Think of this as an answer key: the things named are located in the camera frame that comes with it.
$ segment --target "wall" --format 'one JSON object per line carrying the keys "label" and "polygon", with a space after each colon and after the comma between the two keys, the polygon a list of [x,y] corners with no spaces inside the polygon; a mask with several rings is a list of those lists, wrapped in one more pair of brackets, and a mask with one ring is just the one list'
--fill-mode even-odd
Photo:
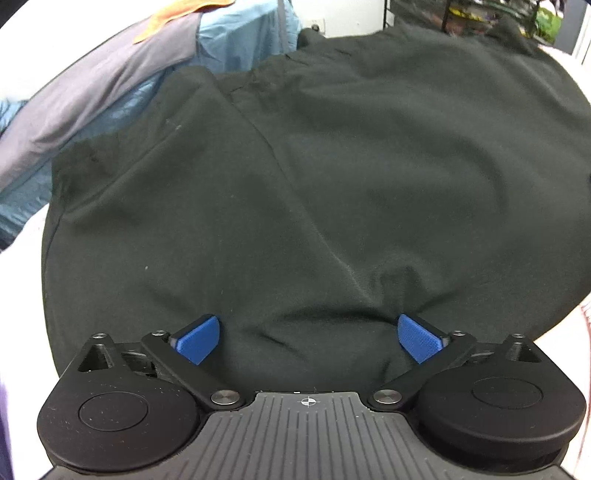
{"label": "wall", "polygon": [[560,27],[560,31],[556,36],[554,48],[568,54],[574,52],[587,9],[588,5],[584,0],[569,0],[566,2],[562,27]]}
{"label": "wall", "polygon": [[384,0],[292,0],[305,27],[324,19],[326,37],[364,35],[381,30]]}

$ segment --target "white surface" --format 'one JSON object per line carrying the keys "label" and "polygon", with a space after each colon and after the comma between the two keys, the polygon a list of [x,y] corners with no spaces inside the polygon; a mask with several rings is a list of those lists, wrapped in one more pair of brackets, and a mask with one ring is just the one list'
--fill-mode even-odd
{"label": "white surface", "polygon": [[303,25],[323,18],[326,37],[365,35],[381,30],[384,0],[292,0]]}
{"label": "white surface", "polygon": [[37,414],[57,382],[41,292],[41,236],[47,206],[0,254],[0,388],[15,480],[37,480],[51,469],[37,436]]}
{"label": "white surface", "polygon": [[[536,344],[577,385],[589,405],[591,341],[582,308],[575,308]],[[579,480],[591,478],[591,447],[589,434],[585,435],[585,421],[562,462],[562,467]]]}
{"label": "white surface", "polygon": [[90,50],[172,1],[28,0],[0,28],[0,98],[29,99]]}
{"label": "white surface", "polygon": [[317,25],[319,33],[326,35],[326,20],[324,18],[306,18],[302,23],[302,28],[312,28]]}

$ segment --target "white wall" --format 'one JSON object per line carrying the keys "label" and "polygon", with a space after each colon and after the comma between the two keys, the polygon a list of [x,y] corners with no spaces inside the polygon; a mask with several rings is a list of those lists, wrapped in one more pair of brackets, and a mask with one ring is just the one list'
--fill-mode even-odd
{"label": "white wall", "polygon": [[384,0],[292,0],[305,27],[324,19],[327,37],[364,35],[382,29]]}

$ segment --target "green plant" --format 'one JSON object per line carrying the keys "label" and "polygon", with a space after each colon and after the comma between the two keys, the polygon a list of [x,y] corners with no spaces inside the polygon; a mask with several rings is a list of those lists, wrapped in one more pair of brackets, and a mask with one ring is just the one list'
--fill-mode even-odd
{"label": "green plant", "polygon": [[554,13],[547,8],[540,8],[540,10],[538,10],[538,14],[535,18],[536,34],[550,44],[554,44],[561,24],[562,19],[554,15]]}

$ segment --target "metal screw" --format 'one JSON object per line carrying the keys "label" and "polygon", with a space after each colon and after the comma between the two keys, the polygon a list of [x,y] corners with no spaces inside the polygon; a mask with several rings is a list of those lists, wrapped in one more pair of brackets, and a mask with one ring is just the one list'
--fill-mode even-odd
{"label": "metal screw", "polygon": [[394,405],[402,400],[402,394],[396,390],[378,390],[374,393],[374,400],[382,405]]}
{"label": "metal screw", "polygon": [[212,395],[212,402],[216,405],[234,405],[240,400],[240,394],[234,390],[218,390]]}

